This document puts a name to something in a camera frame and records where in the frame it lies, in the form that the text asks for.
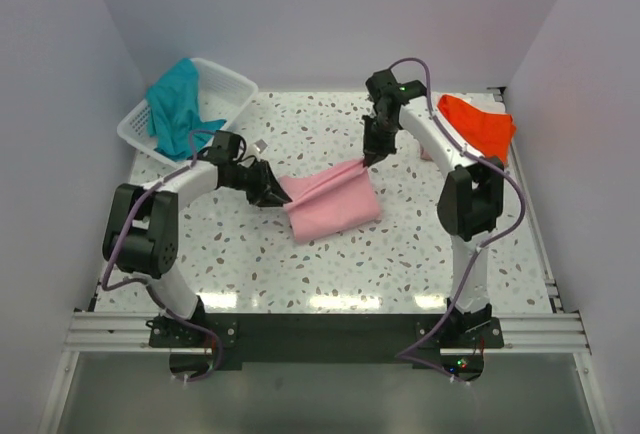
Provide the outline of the pink t-shirt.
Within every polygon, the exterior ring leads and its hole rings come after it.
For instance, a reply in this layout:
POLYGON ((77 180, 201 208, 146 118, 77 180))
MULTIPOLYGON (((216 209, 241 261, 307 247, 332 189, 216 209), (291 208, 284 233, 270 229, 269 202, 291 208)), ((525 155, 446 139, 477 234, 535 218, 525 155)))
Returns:
POLYGON ((284 209, 298 243, 356 228, 381 214, 362 159, 345 161, 304 178, 283 176, 279 183, 291 199, 284 209))

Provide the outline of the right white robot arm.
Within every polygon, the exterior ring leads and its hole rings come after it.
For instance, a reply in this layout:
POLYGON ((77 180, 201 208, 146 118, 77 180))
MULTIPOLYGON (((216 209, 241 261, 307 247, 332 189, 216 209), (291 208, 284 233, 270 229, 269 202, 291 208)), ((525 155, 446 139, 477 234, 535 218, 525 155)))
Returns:
POLYGON ((484 158, 442 116, 432 110, 420 81, 400 83, 391 69, 377 71, 365 86, 372 112, 365 116, 363 164, 373 166, 397 152, 396 134, 411 134, 444 176, 437 217, 451 236, 454 290, 447 310, 432 330, 469 346, 491 319, 487 294, 487 254, 482 243, 496 228, 504 204, 504 164, 484 158))

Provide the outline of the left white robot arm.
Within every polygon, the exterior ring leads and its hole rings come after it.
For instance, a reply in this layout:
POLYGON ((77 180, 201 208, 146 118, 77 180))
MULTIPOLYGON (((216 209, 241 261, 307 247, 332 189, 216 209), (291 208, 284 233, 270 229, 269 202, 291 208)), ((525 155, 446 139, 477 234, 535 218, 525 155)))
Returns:
POLYGON ((185 346, 205 339, 207 322, 201 298, 176 264, 180 212, 220 188, 244 192, 257 207, 291 202, 269 163, 247 153, 241 135, 211 132, 211 145, 198 148, 195 136, 202 132, 189 134, 191 156, 173 172, 154 183, 116 188, 102 244, 101 290, 142 285, 162 315, 174 320, 171 332, 185 346))

